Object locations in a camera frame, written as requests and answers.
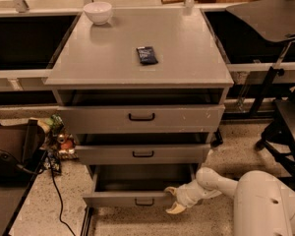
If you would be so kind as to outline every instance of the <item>black bag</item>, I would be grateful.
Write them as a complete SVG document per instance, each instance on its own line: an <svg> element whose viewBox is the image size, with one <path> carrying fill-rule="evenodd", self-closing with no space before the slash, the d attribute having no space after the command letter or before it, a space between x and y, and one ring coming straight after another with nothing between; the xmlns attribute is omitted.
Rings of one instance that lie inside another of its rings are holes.
<svg viewBox="0 0 295 236"><path fill-rule="evenodd" d="M0 176L16 176L22 171L34 173L26 169L26 166L44 140L44 131L36 120L20 125L0 124Z"/></svg>

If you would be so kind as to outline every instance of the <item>white bowl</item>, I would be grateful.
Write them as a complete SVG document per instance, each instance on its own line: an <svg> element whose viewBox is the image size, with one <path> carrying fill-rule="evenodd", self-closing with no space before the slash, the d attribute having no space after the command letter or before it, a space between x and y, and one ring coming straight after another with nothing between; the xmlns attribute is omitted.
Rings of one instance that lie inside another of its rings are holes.
<svg viewBox="0 0 295 236"><path fill-rule="evenodd" d="M106 2L93 2L83 8L89 20L96 25L103 25L112 16L112 6Z"/></svg>

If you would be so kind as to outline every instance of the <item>robotic hand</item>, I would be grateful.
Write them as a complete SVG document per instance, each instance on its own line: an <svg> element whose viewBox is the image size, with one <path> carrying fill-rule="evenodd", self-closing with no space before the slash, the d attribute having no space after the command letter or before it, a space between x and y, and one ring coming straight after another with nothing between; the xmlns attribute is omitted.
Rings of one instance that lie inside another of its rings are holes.
<svg viewBox="0 0 295 236"><path fill-rule="evenodd" d="M234 200L235 236L295 235L295 192L265 172L248 172L237 182L204 167L191 183L165 191L177 200L167 210L170 214L224 194Z"/></svg>

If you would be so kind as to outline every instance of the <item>concrete floor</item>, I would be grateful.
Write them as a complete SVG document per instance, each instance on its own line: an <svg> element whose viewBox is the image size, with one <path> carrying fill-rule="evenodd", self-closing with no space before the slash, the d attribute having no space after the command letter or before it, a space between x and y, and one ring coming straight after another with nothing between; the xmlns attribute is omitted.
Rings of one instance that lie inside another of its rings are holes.
<svg viewBox="0 0 295 236"><path fill-rule="evenodd" d="M45 118L55 109L0 111L3 124ZM223 145L214 148L204 166L218 173L238 178L250 170L263 170L275 176L288 175L264 149L254 151L254 144L268 121L222 122ZM63 173L56 176L63 197L63 220L76 235L80 235L85 214L81 197L89 193L91 180L87 169L78 160L62 161ZM168 207L101 207L95 210L88 235L233 235L233 202L225 196L204 200L179 215L169 215ZM11 236L66 236L72 235L59 219L60 202L52 184L50 172L39 175L10 231Z"/></svg>

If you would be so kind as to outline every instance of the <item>power cord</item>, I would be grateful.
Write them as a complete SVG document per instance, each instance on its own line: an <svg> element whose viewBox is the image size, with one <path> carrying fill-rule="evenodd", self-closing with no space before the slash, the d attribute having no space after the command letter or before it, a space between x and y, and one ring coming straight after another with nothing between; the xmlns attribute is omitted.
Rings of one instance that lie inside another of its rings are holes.
<svg viewBox="0 0 295 236"><path fill-rule="evenodd" d="M61 194L59 192L59 189L58 189L58 186L56 184L56 181L55 181L55 176L54 176L54 171L53 171L53 167L51 166L51 160L49 158L49 156L47 155L47 158L48 158L48 161L49 161L49 164L50 164L50 170L51 170L51 177L52 177L52 182L53 182L53 185L55 186L56 188L56 191L58 193L58 196L59 196L59 200L60 200L60 214L59 214L59 220L61 223L65 224L68 229L71 231L72 235L76 236L76 234L73 232L73 230L71 229L70 225L67 224L65 221L62 220L62 211L63 211L63 201L62 201L62 197L61 197Z"/></svg>

